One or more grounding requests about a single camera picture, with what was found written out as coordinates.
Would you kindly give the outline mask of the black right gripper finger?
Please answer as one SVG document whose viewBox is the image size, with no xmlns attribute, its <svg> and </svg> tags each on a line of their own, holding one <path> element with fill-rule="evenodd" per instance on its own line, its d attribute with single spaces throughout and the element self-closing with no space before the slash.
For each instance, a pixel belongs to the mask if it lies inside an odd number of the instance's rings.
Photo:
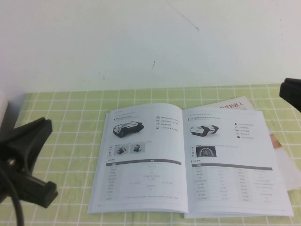
<svg viewBox="0 0 301 226">
<path fill-rule="evenodd" d="M 301 80 L 285 78 L 284 82 L 280 85 L 279 96 L 300 112 Z"/>
</svg>

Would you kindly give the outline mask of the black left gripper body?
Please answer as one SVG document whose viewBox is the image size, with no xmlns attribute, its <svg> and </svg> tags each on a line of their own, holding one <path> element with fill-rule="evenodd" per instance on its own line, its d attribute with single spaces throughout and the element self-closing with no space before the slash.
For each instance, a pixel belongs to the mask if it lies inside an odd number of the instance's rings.
<svg viewBox="0 0 301 226">
<path fill-rule="evenodd" d="M 28 154 L 30 150 L 30 130 L 15 128 L 0 133 L 0 165 L 4 167 L 18 198 L 30 202 L 30 176 Z"/>
</svg>

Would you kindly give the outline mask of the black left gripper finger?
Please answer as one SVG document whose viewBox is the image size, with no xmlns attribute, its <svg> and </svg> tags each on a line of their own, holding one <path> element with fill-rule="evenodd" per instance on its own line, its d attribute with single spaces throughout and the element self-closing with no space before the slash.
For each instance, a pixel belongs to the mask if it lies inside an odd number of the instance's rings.
<svg viewBox="0 0 301 226">
<path fill-rule="evenodd" d="M 26 176 L 22 181 L 23 201 L 48 208 L 57 196 L 57 185 L 52 181 L 44 182 L 33 176 Z"/>
<path fill-rule="evenodd" d="M 52 121 L 44 117 L 13 130 L 13 150 L 17 163 L 25 172 L 33 172 L 39 153 L 52 131 Z"/>
</svg>

